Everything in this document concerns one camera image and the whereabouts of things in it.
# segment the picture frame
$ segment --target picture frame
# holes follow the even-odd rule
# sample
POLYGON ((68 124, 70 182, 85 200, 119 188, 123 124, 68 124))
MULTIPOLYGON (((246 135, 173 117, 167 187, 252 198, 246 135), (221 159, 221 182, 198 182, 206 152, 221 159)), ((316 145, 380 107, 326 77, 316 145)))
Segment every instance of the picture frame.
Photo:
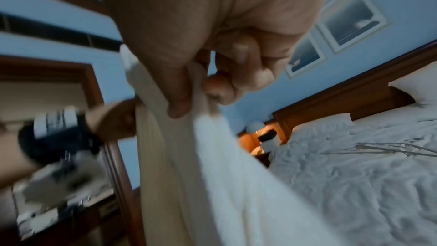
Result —
POLYGON ((317 27, 338 53, 387 24, 371 0, 331 0, 322 9, 317 27))
POLYGON ((326 59, 322 49, 311 34, 307 34, 297 45, 285 72, 289 79, 313 68, 326 59))

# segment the white towel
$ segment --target white towel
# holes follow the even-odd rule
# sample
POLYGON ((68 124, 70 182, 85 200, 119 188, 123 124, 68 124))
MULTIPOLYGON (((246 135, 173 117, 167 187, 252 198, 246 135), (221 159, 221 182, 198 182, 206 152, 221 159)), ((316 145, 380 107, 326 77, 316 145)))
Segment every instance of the white towel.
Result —
POLYGON ((137 112, 142 216, 147 245, 341 246, 307 203, 240 148, 218 106, 201 91, 192 63, 191 112, 167 116, 168 102, 126 46, 137 112))

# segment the hand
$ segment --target hand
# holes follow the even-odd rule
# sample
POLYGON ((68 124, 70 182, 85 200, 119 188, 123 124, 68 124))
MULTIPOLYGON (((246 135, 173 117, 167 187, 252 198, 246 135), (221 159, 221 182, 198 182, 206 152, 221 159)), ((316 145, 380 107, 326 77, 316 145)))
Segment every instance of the hand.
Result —
POLYGON ((136 135, 135 106, 137 99, 102 105, 86 112, 90 130, 103 142, 116 141, 136 135))
POLYGON ((148 68, 177 118, 191 108, 186 64, 218 72, 203 90, 222 104, 271 84, 325 0, 103 0, 124 42, 148 68))

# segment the white pillow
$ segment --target white pillow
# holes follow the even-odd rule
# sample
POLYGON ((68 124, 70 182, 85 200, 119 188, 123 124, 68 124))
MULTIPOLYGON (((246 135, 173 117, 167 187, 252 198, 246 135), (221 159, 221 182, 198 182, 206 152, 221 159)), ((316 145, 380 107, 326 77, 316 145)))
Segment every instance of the white pillow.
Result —
POLYGON ((297 125, 291 133, 291 140, 305 140, 335 131, 340 131, 354 126, 348 113, 340 113, 324 118, 319 118, 307 123, 297 125))
POLYGON ((411 104, 405 107, 377 113, 355 120, 355 125, 373 127, 391 127, 407 123, 437 119, 437 106, 425 104, 411 104))
POLYGON ((408 93, 416 103, 437 103, 437 61, 388 85, 408 93))

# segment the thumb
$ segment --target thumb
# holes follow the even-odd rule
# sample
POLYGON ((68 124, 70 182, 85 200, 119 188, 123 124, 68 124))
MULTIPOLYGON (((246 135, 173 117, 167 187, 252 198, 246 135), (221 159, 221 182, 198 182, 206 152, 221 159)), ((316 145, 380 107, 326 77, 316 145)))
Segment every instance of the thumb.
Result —
POLYGON ((180 118, 191 109, 191 82, 185 65, 146 64, 152 78, 168 101, 168 116, 180 118))

